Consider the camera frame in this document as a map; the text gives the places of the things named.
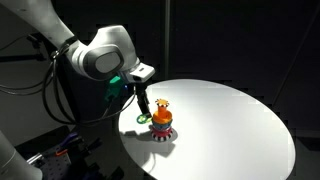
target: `toy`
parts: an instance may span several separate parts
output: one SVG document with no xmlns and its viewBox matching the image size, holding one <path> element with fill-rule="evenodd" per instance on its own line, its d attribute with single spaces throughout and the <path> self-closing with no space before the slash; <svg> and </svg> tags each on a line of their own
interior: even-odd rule
<svg viewBox="0 0 320 180">
<path fill-rule="evenodd" d="M 152 137 L 156 141 L 167 141 L 172 137 L 172 114 L 167 110 L 169 102 L 164 99 L 157 99 L 158 111 L 152 116 Z"/>
</svg>

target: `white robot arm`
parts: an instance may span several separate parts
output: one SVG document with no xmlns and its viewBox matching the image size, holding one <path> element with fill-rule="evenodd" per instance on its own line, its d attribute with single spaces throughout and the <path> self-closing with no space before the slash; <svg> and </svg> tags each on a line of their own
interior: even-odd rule
<svg viewBox="0 0 320 180">
<path fill-rule="evenodd" d="M 51 0 L 0 0 L 0 3 L 36 28 L 58 49 L 74 37 L 57 16 Z M 99 29 L 88 46 L 74 41 L 66 55 L 79 74 L 94 80 L 106 80 L 118 73 L 126 83 L 144 83 L 155 73 L 153 67 L 140 62 L 123 26 Z"/>
</svg>

